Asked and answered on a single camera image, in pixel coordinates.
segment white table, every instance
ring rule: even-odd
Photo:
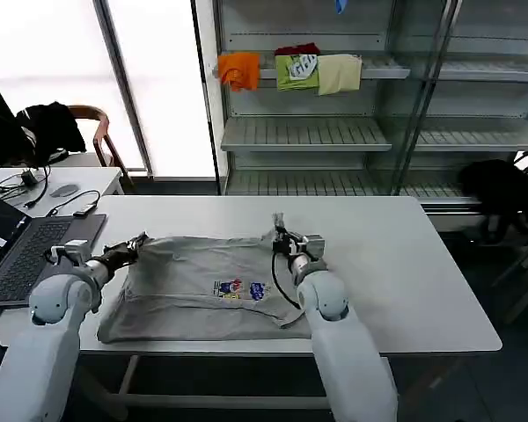
[[[19,168],[3,168],[0,169],[0,182],[9,176],[21,174],[23,169]],[[33,174],[38,180],[41,180],[44,176],[43,169],[38,171],[32,170]],[[51,174],[48,178],[48,189],[45,196],[31,209],[23,207],[29,200],[37,198],[42,189],[44,182],[40,182],[30,192],[20,195],[11,200],[7,200],[8,203],[21,209],[31,217],[42,217],[54,206],[63,203],[73,196],[78,195],[81,192],[95,189],[102,195],[109,195],[113,193],[123,194],[120,186],[121,169],[118,167],[52,167]],[[8,180],[6,185],[17,185],[21,183],[20,177],[15,177]],[[55,190],[61,186],[66,185],[78,185],[79,190],[76,193],[71,194],[66,198],[53,198],[50,196]],[[75,211],[78,211],[85,204],[92,202],[95,199],[94,193],[90,193],[82,196],[81,198],[74,200],[65,207],[59,209],[59,215],[71,215]]]
[[[489,352],[501,340],[420,204],[396,197],[165,197],[107,196],[108,215],[95,245],[116,244],[146,230],[150,236],[256,236],[270,230],[271,214],[287,227],[326,239],[325,260],[345,282],[356,313],[383,355]],[[125,280],[120,270],[102,291],[98,314],[80,330],[83,353],[309,355],[305,339],[152,341],[104,345],[99,320]],[[29,324],[26,309],[0,316],[8,345]]]

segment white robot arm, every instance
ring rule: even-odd
[[[395,422],[397,392],[391,369],[349,304],[344,283],[327,271],[322,260],[325,241],[318,235],[288,232],[277,214],[273,247],[288,258],[336,421]]]
[[[61,419],[80,351],[78,330],[101,302],[100,290],[114,272],[132,264],[146,235],[106,248],[91,258],[83,241],[53,248],[53,257],[77,265],[32,291],[31,323],[8,347],[0,367],[0,422],[57,422]]]

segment red cloth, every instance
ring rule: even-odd
[[[294,47],[280,47],[274,51],[274,55],[320,55],[320,50],[314,42]]]

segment blue object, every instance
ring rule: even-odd
[[[348,0],[336,0],[336,12],[340,15],[346,9],[346,4]]]

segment charger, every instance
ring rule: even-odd
[[[27,187],[34,187],[39,183],[37,181],[37,178],[35,178],[35,176],[31,172],[31,170],[25,170],[21,173],[20,177],[23,184]]]

